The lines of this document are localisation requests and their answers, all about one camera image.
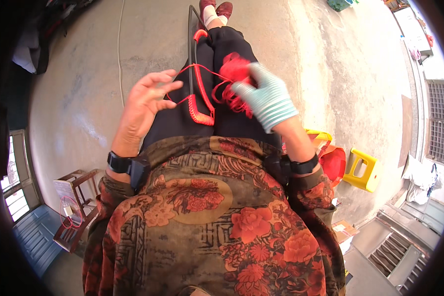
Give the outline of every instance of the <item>black pants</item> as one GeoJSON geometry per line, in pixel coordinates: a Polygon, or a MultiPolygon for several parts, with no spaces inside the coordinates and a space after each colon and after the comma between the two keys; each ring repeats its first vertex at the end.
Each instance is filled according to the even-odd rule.
{"type": "MultiPolygon", "coordinates": [[[[211,71],[219,73],[224,57],[233,52],[237,52],[250,62],[257,61],[250,44],[243,39],[241,32],[231,27],[217,27],[209,30],[209,36],[212,38],[212,43],[205,37],[199,39],[197,62],[211,71]]],[[[142,151],[156,141],[184,135],[250,138],[281,149],[280,136],[275,133],[265,133],[255,117],[249,119],[245,112],[233,112],[228,105],[213,101],[211,93],[212,89],[221,82],[219,77],[202,68],[201,77],[205,92],[215,108],[214,126],[195,123],[189,114],[187,102],[183,102],[174,109],[162,110],[156,114],[153,125],[143,141],[142,151]]],[[[184,82],[181,89],[169,93],[171,99],[178,103],[189,95],[189,69],[179,74],[175,80],[184,82]]],[[[220,99],[223,88],[219,87],[220,91],[218,89],[216,94],[217,99],[220,99]]],[[[198,111],[209,115],[209,109],[205,105],[197,85],[194,86],[194,93],[198,111]]]]}

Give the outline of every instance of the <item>striped glove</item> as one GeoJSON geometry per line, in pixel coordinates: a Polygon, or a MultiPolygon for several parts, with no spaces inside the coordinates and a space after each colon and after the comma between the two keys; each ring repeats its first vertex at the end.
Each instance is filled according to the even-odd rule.
{"type": "Polygon", "coordinates": [[[278,123],[299,114],[293,105],[284,81],[258,62],[249,64],[250,74],[258,88],[243,82],[235,82],[232,90],[247,102],[266,133],[278,123]]]}

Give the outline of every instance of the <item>blue door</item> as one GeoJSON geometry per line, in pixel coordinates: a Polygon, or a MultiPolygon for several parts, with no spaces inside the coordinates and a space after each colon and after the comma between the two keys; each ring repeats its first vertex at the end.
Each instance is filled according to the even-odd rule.
{"type": "Polygon", "coordinates": [[[43,204],[13,227],[25,257],[39,277],[62,250],[53,241],[60,221],[59,214],[43,204]]]}

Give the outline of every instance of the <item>barred window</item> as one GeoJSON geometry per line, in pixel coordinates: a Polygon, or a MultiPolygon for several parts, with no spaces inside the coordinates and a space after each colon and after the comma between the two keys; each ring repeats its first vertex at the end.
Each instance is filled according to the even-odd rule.
{"type": "Polygon", "coordinates": [[[431,120],[429,155],[444,160],[444,122],[431,120]]]}
{"type": "Polygon", "coordinates": [[[430,83],[428,86],[431,117],[444,119],[444,84],[430,83]]]}
{"type": "Polygon", "coordinates": [[[429,98],[429,143],[427,155],[444,163],[444,80],[427,80],[429,98]]]}

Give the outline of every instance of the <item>concrete floor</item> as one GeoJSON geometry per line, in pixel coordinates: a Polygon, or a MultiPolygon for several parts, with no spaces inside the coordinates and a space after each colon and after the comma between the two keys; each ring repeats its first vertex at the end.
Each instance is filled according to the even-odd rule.
{"type": "MultiPolygon", "coordinates": [[[[233,0],[229,25],[287,84],[304,126],[329,132],[385,167],[375,193],[341,183],[334,220],[358,224],[401,187],[402,99],[411,98],[400,31],[380,0],[337,13],[324,0],[233,0]]],[[[125,97],[144,74],[186,59],[187,11],[197,0],[126,0],[121,30],[125,97]]],[[[30,146],[43,198],[59,210],[53,179],[104,169],[122,112],[117,64],[121,1],[100,0],[58,34],[31,94],[30,146]]]]}
{"type": "Polygon", "coordinates": [[[82,262],[77,255],[62,251],[43,274],[42,282],[54,296],[84,295],[82,262]]]}

